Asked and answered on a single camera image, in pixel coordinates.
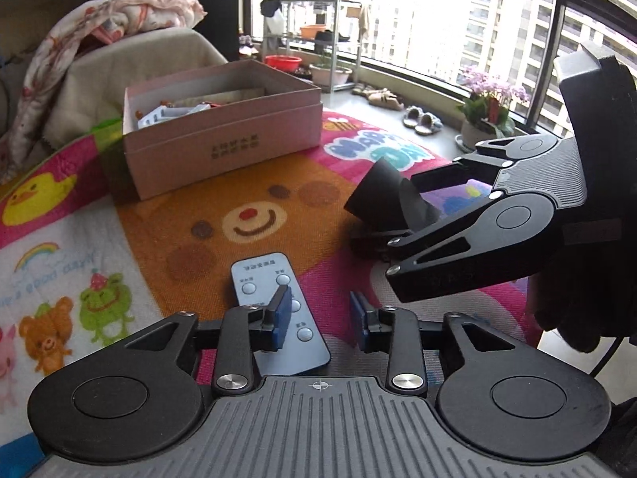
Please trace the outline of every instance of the cardboard box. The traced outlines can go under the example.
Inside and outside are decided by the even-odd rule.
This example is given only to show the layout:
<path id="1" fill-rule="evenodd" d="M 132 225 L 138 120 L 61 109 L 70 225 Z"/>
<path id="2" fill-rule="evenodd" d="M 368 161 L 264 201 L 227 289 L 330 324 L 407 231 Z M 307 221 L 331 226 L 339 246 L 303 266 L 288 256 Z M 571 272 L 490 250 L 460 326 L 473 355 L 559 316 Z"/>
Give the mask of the cardboard box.
<path id="1" fill-rule="evenodd" d="M 137 129 L 160 101 L 250 88 L 265 96 Z M 141 199 L 320 144 L 321 91 L 254 60 L 180 72 L 126 89 L 123 145 Z"/>

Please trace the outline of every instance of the ribbed gray panel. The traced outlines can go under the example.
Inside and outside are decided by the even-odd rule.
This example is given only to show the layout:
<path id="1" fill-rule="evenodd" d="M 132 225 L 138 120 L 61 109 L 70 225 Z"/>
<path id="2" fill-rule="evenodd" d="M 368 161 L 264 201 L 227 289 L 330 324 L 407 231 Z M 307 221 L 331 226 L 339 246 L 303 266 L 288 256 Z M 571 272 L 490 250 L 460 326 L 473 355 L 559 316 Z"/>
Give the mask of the ribbed gray panel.
<path id="1" fill-rule="evenodd" d="M 258 391 L 224 398 L 201 429 L 166 453 L 120 466 L 49 458 L 37 478 L 603 478 L 594 457 L 516 465 L 451 437 L 428 404 L 382 390 L 371 377 L 268 377 Z"/>
<path id="2" fill-rule="evenodd" d="M 587 192 L 575 137 L 560 140 L 550 151 L 501 169 L 493 190 L 504 190 L 509 195 L 539 192 L 552 198 L 557 208 L 581 206 Z"/>

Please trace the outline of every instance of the pair of slippers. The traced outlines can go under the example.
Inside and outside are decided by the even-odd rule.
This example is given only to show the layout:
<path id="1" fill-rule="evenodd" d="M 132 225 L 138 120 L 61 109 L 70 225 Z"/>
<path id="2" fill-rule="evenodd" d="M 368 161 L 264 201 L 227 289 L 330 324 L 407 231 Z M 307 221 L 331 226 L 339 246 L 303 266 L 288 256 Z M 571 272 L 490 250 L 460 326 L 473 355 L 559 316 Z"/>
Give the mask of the pair of slippers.
<path id="1" fill-rule="evenodd" d="M 437 133 L 442 129 L 442 121 L 433 113 L 425 113 L 418 106 L 410 106 L 404 114 L 405 127 L 415 130 L 421 136 Z"/>
<path id="2" fill-rule="evenodd" d="M 398 100 L 397 95 L 394 95 L 387 88 L 378 89 L 370 85 L 362 84 L 358 82 L 352 90 L 354 95 L 362 95 L 367 97 L 367 101 L 372 106 L 378 106 L 379 108 L 386 108 L 387 110 L 402 111 L 403 104 Z"/>

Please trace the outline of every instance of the white remote control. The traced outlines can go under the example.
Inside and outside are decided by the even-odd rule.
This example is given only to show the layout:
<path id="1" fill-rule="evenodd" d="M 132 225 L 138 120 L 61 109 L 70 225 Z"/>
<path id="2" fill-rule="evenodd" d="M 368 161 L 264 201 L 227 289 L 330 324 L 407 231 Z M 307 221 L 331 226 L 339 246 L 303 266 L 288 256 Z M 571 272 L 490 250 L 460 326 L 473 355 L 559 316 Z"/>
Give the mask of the white remote control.
<path id="1" fill-rule="evenodd" d="M 230 270 L 239 305 L 267 305 L 279 285 L 292 290 L 292 319 L 283 348 L 254 354 L 261 375 L 295 375 L 329 363 L 330 354 L 282 253 L 270 253 L 233 264 Z"/>

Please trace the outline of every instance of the cartoon pig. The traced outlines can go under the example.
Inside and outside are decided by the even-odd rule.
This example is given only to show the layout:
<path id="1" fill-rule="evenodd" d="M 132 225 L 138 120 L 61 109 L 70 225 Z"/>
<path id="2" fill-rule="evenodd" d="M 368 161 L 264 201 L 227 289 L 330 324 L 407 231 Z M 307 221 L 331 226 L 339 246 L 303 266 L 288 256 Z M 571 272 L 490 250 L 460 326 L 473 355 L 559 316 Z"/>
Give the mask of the cartoon pig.
<path id="1" fill-rule="evenodd" d="M 0 329 L 0 413 L 4 413 L 5 402 L 17 406 L 14 398 L 14 383 L 12 372 L 15 368 L 15 325 L 5 334 Z"/>

